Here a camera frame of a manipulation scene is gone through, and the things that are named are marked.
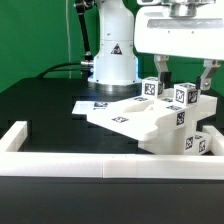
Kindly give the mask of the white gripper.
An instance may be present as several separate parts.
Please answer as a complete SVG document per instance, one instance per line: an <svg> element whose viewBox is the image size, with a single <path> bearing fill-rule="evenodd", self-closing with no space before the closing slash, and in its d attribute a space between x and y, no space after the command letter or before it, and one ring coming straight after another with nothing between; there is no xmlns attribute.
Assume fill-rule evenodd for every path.
<svg viewBox="0 0 224 224"><path fill-rule="evenodd" d="M207 91L224 61L224 0L137 0L134 45L154 56L158 78L171 86L168 56L200 58L196 88Z"/></svg>

